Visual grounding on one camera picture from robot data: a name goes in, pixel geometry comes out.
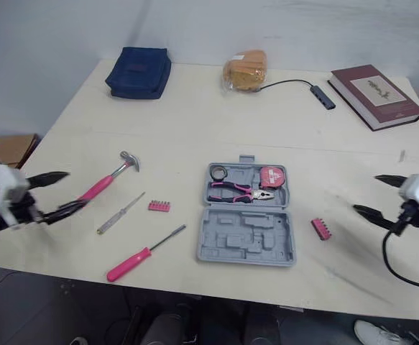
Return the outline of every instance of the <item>pink handle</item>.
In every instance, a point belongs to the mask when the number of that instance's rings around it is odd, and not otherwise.
[[[118,278],[122,277],[130,270],[135,268],[138,264],[140,264],[150,255],[152,255],[152,252],[150,251],[150,249],[145,247],[143,250],[141,250],[137,254],[134,254],[129,259],[126,259],[121,264],[113,268],[109,273],[107,273],[107,280],[109,282],[114,282],[115,280],[117,280]]]
[[[93,187],[89,188],[89,190],[84,193],[78,200],[87,200],[90,201],[91,199],[94,199],[95,196],[97,196],[102,190],[106,189],[110,183],[112,183],[114,180],[113,177],[106,176],[102,180],[99,180]]]

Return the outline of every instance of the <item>book label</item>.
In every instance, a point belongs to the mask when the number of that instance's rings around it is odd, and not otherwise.
[[[351,80],[351,83],[375,106],[384,106],[406,100],[380,75]]]

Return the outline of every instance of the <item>black ring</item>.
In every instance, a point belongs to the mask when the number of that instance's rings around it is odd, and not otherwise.
[[[216,176],[217,173],[222,172],[222,177],[221,176]],[[214,165],[211,168],[211,177],[214,181],[216,182],[221,182],[224,180],[224,178],[226,178],[226,176],[228,175],[226,169],[224,167],[222,167],[221,165]]]

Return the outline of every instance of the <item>pink bit holder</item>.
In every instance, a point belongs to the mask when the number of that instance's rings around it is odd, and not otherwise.
[[[171,203],[168,201],[152,200],[149,203],[150,211],[169,212],[170,209],[171,209]]]
[[[316,233],[318,234],[319,238],[322,241],[325,241],[327,239],[330,239],[332,234],[327,229],[327,225],[324,224],[323,220],[321,218],[315,218],[311,221],[313,228],[315,228]]]

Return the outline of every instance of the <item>cardboard box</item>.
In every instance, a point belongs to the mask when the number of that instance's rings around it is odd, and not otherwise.
[[[0,137],[0,162],[20,168],[38,144],[36,134]]]

